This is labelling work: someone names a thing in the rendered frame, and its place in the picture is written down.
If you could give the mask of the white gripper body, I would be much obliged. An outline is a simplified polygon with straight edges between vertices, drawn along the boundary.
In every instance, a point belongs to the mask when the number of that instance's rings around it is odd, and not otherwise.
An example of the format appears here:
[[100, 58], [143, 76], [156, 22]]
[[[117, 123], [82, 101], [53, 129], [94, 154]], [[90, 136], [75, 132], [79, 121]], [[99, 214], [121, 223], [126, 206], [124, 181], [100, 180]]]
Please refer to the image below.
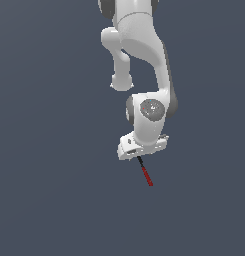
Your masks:
[[169, 136], [162, 134], [158, 137], [157, 142], [152, 146], [137, 144], [134, 140], [134, 132], [131, 132], [120, 138], [117, 154], [120, 160], [131, 160], [134, 157], [154, 154], [157, 151], [164, 150], [167, 146]]

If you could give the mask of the red and black stick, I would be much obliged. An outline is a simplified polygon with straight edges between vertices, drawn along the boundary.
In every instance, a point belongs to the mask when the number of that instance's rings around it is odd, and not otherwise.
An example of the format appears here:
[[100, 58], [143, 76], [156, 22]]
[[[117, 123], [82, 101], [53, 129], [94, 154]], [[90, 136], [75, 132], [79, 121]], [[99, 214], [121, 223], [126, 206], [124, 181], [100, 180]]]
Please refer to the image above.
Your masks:
[[139, 163], [141, 165], [141, 169], [143, 171], [143, 174], [144, 174], [144, 176], [146, 178], [146, 181], [147, 181], [148, 185], [149, 186], [153, 186], [153, 182], [152, 182], [152, 180], [151, 180], [151, 178], [150, 178], [150, 176], [149, 176], [149, 174], [148, 174], [148, 172], [147, 172], [147, 170], [146, 170], [146, 168], [145, 168], [145, 166], [143, 164], [143, 160], [142, 160], [141, 156], [137, 156], [137, 159], [138, 159], [138, 161], [139, 161]]

